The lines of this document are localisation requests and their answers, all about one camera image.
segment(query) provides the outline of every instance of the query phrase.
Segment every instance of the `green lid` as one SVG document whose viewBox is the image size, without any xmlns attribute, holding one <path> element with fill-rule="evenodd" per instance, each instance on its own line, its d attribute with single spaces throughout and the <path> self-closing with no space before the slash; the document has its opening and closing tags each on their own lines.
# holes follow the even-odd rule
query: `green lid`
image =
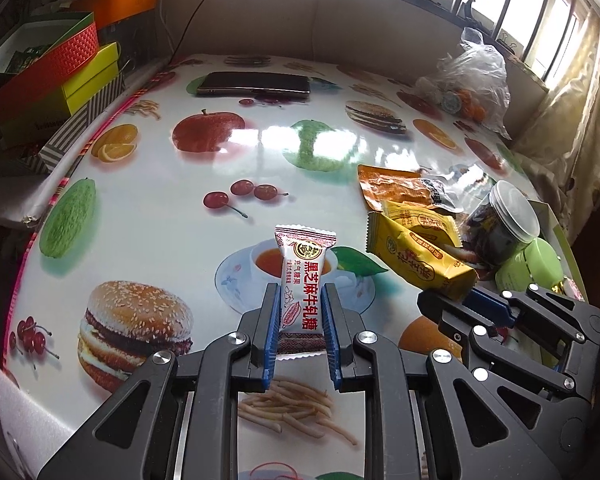
<svg viewBox="0 0 600 480">
<path fill-rule="evenodd" d="M 562 281 L 564 273 L 555 250 L 542 238 L 536 238 L 525 249 L 526 266 L 534 283 L 551 288 Z"/>
</svg>

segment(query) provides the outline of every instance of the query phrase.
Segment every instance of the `smartphone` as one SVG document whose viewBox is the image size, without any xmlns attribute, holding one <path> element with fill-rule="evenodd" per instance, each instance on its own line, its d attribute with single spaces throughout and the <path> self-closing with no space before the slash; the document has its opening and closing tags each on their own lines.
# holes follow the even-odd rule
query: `smartphone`
<svg viewBox="0 0 600 480">
<path fill-rule="evenodd" d="M 196 90 L 196 95 L 200 96 L 258 94 L 307 99 L 309 78 L 273 72 L 212 72 Z"/>
</svg>

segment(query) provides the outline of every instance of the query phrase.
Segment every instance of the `red basket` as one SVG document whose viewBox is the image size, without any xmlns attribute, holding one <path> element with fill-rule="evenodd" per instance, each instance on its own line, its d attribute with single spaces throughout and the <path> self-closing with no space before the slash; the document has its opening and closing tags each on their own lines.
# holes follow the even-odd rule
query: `red basket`
<svg viewBox="0 0 600 480">
<path fill-rule="evenodd" d="M 95 23 L 46 52 L 0 88 L 0 124 L 17 117 L 65 83 L 97 53 Z"/>
</svg>

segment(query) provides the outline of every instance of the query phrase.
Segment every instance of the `plastic bag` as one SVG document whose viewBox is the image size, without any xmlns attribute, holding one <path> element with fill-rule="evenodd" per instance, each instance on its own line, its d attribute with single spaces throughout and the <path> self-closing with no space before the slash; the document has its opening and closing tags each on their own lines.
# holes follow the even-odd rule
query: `plastic bag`
<svg viewBox="0 0 600 480">
<path fill-rule="evenodd" d="M 441 59 L 436 74 L 416 81 L 416 92 L 428 102 L 510 139 L 503 124 L 510 95 L 502 54 L 484 44 L 482 34 L 474 28 L 462 31 L 460 46 L 464 53 Z"/>
</svg>

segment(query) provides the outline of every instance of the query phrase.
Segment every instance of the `wall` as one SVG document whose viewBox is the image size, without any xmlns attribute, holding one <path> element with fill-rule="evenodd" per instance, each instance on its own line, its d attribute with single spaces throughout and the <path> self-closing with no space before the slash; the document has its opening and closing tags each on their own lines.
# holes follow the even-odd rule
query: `wall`
<svg viewBox="0 0 600 480">
<path fill-rule="evenodd" d="M 175 43 L 199 2 L 164 0 Z M 159 24 L 158 33 L 166 54 Z M 447 52 L 458 52 L 460 34 L 457 25 L 402 0 L 206 0 L 178 52 L 317 59 L 414 81 L 434 72 Z M 507 74 L 505 125 L 514 137 L 545 90 L 509 61 Z"/>
</svg>

